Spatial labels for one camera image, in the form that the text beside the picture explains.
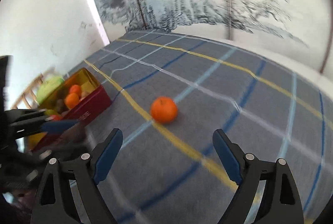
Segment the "small orange tangerine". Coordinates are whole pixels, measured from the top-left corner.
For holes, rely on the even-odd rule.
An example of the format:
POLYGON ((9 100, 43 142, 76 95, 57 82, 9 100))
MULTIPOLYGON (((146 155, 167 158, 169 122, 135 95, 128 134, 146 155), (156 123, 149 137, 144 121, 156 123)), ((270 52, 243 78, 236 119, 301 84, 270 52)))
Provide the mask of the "small orange tangerine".
POLYGON ((64 99, 64 103, 68 109, 73 109, 77 104, 79 104, 80 98, 76 93, 70 93, 64 99))

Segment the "red tomato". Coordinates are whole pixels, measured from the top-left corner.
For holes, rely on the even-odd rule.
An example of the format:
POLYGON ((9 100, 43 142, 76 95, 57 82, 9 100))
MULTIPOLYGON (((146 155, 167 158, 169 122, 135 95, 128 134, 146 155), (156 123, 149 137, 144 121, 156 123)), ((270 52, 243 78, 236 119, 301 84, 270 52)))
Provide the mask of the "red tomato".
POLYGON ((54 121, 62 120, 62 117, 60 115, 51 115, 50 118, 51 118, 51 120, 54 120, 54 121))

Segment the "green round fruit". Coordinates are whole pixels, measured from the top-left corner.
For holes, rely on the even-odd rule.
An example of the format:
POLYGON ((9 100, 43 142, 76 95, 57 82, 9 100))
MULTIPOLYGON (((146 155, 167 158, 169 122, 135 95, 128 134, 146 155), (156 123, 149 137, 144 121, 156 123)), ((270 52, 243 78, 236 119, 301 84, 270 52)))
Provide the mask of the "green round fruit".
POLYGON ((48 116, 58 115, 58 113, 55 110, 52 110, 52 109, 45 109, 44 114, 48 115, 48 116))

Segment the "dark passion fruit large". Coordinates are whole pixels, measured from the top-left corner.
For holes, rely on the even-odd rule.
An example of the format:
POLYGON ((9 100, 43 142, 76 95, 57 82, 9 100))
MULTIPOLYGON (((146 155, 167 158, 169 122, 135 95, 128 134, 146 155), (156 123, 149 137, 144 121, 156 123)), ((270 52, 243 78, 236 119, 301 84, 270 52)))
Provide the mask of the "dark passion fruit large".
POLYGON ((58 99, 55 105, 55 109, 57 111, 57 113, 62 113, 65 110, 65 104, 64 101, 62 99, 58 99))

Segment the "red gold metal tin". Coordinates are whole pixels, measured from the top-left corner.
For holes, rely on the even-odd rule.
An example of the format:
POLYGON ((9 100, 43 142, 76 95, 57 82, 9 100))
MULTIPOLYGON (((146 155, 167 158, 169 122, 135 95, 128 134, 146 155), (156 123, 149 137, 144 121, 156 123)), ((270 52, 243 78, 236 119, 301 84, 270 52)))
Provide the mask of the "red gold metal tin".
POLYGON ((62 120, 79 120, 84 125, 88 125, 112 104, 112 100, 102 84, 88 69, 81 68, 64 80, 41 104, 38 104, 38 107, 56 111, 57 100, 64 101, 69 94, 70 87, 75 84, 81 86, 82 92, 89 92, 89 95, 85 98, 80 97, 79 104, 73 109, 65 107, 62 113, 58 113, 62 120))

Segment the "bamboo chair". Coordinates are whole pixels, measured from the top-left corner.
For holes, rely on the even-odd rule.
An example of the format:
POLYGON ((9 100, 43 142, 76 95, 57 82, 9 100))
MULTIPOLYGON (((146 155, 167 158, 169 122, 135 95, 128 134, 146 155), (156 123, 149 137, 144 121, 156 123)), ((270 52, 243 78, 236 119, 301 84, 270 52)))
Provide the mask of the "bamboo chair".
POLYGON ((37 77, 35 77, 19 95, 17 100, 12 104, 11 109, 31 109, 37 107, 37 90, 40 88, 46 78, 50 77, 53 74, 54 68, 49 68, 44 73, 40 73, 37 77))

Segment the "green tissue pack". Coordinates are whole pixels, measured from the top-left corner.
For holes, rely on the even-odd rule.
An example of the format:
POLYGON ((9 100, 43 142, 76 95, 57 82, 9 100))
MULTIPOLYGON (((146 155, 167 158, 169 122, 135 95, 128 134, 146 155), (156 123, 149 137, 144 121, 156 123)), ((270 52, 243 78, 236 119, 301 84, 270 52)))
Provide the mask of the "green tissue pack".
POLYGON ((62 76, 51 76, 37 89, 37 103, 41 104, 57 87, 64 82, 62 76))

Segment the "blue plaid tablecloth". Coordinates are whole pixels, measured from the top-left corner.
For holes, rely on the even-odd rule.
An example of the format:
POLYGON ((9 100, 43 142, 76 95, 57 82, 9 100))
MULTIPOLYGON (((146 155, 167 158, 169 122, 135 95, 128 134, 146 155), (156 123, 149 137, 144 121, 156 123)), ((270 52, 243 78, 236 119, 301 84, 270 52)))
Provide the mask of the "blue plaid tablecloth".
POLYGON ((87 128, 122 148, 99 190, 119 223, 216 223, 236 190, 212 144, 223 129, 258 159, 287 161, 306 223, 332 196, 332 100, 266 58, 217 41, 130 32, 97 51, 71 47, 66 75, 88 69, 112 100, 87 128), (150 115, 158 97, 178 115, 150 115))

